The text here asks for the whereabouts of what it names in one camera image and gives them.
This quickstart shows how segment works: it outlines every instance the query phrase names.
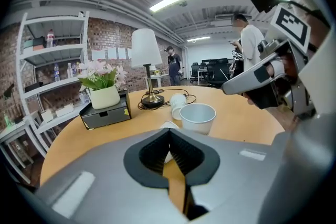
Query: red brick wall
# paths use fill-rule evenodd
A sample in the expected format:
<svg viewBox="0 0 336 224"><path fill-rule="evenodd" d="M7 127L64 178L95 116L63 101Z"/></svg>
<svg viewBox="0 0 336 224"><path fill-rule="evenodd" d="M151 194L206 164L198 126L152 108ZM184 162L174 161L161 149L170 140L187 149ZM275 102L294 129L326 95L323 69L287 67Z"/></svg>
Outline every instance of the red brick wall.
<svg viewBox="0 0 336 224"><path fill-rule="evenodd" d="M0 110L6 112L6 114L12 119L15 117L16 113L14 110L14 103L12 99L4 100L3 92L10 86L11 83L15 84L13 89L13 95L18 104L20 104L20 98L16 86L16 70L15 70L15 53L16 53L16 42L17 34L19 30L19 24L13 24L0 32ZM136 29L127 25L114 23L107 20L90 18L88 27L88 37L92 49L104 49L109 46L118 48L131 48L132 47L132 33ZM31 38L29 31L26 29L23 41ZM59 40L60 44L74 44L78 43L78 40ZM157 65L156 67L163 70L167 67L167 52L164 51L167 46L173 46L175 52L182 57L181 49L166 42L160 38L157 38L157 43L159 46L160 54L162 57L163 64ZM88 57L91 59L91 50L88 47ZM145 68L131 68L130 59L117 59L108 60L106 62L110 63L112 66L122 65L124 69L128 72L126 79L127 89L132 91L138 91L145 89L144 77ZM67 78L67 62L59 63L60 78ZM43 83L54 82L54 65L48 65L36 69L37 81L42 81ZM23 75L24 87L33 83L33 67L30 64L26 64ZM163 86L169 86L169 78L163 78ZM54 91L46 92L40 95L42 104L45 109L53 108L57 109L64 106L70 102L78 102L78 90L80 88L79 83L75 83ZM35 97L28 100L28 106L30 111L38 110L39 106ZM0 116L0 130L5 127L5 122L3 114Z"/></svg>

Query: white paper sheet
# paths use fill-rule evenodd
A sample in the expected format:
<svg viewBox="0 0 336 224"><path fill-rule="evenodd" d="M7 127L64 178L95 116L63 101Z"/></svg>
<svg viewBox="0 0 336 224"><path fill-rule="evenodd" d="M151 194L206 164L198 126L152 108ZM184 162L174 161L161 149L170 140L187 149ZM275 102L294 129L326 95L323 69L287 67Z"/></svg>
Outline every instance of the white paper sheet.
<svg viewBox="0 0 336 224"><path fill-rule="evenodd" d="M127 49L128 59L132 59L132 49Z"/></svg>
<svg viewBox="0 0 336 224"><path fill-rule="evenodd" d="M92 60L105 60L105 49L92 50Z"/></svg>
<svg viewBox="0 0 336 224"><path fill-rule="evenodd" d="M126 59L126 49L118 48L119 59Z"/></svg>
<svg viewBox="0 0 336 224"><path fill-rule="evenodd" d="M109 59L116 59L117 58L117 48L116 47L108 47L107 48L107 55Z"/></svg>

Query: white flower pot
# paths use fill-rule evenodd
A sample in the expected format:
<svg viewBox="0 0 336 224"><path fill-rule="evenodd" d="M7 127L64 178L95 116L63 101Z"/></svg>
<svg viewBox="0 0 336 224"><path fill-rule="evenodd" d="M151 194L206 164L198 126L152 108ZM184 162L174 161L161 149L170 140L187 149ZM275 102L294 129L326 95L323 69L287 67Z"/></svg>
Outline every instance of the white flower pot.
<svg viewBox="0 0 336 224"><path fill-rule="evenodd" d="M116 87L112 86L96 91L91 90L90 99L94 109L104 109L118 104L120 101L120 96Z"/></svg>

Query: artificial flower arrangement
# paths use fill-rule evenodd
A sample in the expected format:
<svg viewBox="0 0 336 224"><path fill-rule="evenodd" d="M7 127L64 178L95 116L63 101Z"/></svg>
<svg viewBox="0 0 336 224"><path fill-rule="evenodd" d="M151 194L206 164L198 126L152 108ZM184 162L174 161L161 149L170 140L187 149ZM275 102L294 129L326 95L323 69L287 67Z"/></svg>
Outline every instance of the artificial flower arrangement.
<svg viewBox="0 0 336 224"><path fill-rule="evenodd" d="M122 66L112 68L109 63L94 60L87 64L80 63L78 68L81 73L77 78L84 87L91 88L93 91L112 86L120 88L125 84L127 72Z"/></svg>

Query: cap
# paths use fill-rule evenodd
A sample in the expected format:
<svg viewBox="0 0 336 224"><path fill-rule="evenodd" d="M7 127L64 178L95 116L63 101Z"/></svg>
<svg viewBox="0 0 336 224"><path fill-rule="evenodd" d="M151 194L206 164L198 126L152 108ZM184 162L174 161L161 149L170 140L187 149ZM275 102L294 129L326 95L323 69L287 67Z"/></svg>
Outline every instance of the cap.
<svg viewBox="0 0 336 224"><path fill-rule="evenodd" d="M164 51L169 51L169 50L173 50L174 48L172 46L168 46Z"/></svg>

